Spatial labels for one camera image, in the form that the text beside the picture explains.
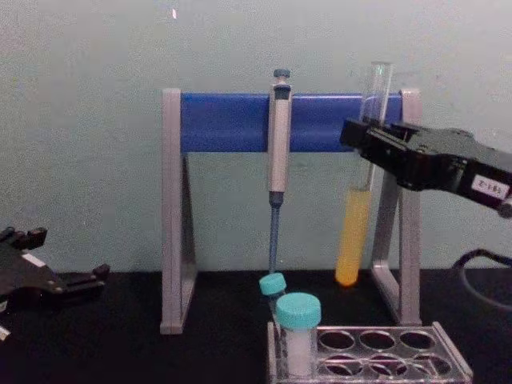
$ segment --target orange liquid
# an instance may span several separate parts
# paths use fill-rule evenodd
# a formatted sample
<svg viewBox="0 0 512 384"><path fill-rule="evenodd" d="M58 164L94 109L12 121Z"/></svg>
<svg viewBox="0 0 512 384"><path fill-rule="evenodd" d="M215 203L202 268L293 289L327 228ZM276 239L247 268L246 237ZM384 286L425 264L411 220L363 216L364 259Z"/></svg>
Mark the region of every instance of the orange liquid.
<svg viewBox="0 0 512 384"><path fill-rule="evenodd" d="M336 280L342 286L352 286L358 280L368 231L370 203L369 190L349 190L335 274Z"/></svg>

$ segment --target black tabletop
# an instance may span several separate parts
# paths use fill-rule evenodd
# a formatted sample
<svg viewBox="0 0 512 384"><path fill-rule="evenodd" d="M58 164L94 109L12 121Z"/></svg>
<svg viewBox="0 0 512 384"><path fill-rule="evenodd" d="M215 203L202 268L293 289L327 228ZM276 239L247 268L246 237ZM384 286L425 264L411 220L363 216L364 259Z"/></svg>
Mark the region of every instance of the black tabletop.
<svg viewBox="0 0 512 384"><path fill-rule="evenodd" d="M59 312L7 314L0 383L264 383L263 272L198 276L186 330L161 336L160 274L112 274L101 300ZM367 271L341 289L333 271L286 273L288 291L315 294L322 324L391 326ZM474 285L510 302L512 270L471 270ZM452 270L422 271L422 320L441 323L474 370L474 383L512 383L512 314L477 302Z"/></svg>

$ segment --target small tube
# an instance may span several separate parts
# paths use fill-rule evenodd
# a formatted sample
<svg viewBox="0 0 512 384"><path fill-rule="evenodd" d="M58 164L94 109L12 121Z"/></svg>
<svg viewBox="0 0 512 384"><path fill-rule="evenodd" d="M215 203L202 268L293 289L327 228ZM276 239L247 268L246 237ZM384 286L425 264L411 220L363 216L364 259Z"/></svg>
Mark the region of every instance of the small tube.
<svg viewBox="0 0 512 384"><path fill-rule="evenodd" d="M285 294L277 301L280 356L288 377L313 378L318 370L320 301L311 294Z"/></svg>
<svg viewBox="0 0 512 384"><path fill-rule="evenodd" d="M389 62L372 62L362 96L360 120L382 125L386 120L393 66ZM356 154L356 164L346 197L345 220L340 238L335 277L342 286L352 286L358 280L362 253L368 231L371 188L375 166Z"/></svg>
<svg viewBox="0 0 512 384"><path fill-rule="evenodd" d="M279 324L276 319L276 305L279 298L286 294L286 280L279 272L268 274L259 279L259 288L269 303L272 319L274 320L278 332L280 332Z"/></svg>

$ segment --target light green wall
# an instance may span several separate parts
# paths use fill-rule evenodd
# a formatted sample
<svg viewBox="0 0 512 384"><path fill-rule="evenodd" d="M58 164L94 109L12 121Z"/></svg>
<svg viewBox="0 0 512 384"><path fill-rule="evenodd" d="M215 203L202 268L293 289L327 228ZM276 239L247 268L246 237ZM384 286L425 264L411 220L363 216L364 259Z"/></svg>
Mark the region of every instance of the light green wall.
<svg viewBox="0 0 512 384"><path fill-rule="evenodd" d="M267 92L281 66L297 92L348 92L390 60L395 90L422 89L425 124L510 150L511 12L507 0L3 0L0 226L47 226L36 254L60 270L158 270L159 90ZM334 267L351 156L292 156L283 268ZM190 162L200 267L265 268L264 155ZM424 266L508 253L512 226L493 212L439 192L422 207Z"/></svg>

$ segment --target teal cap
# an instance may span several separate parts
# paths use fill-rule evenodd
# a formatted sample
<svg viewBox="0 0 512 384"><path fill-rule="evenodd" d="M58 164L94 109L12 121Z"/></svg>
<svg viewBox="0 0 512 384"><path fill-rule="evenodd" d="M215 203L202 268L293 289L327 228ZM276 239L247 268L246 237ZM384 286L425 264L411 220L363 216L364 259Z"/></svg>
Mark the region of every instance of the teal cap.
<svg viewBox="0 0 512 384"><path fill-rule="evenodd" d="M259 289L262 294L270 296L271 294L278 294L283 292L286 288L285 277L279 272L275 274L268 274L259 279Z"/></svg>
<svg viewBox="0 0 512 384"><path fill-rule="evenodd" d="M291 330L315 328L322 319L320 301L312 294L285 294L276 307L278 323Z"/></svg>

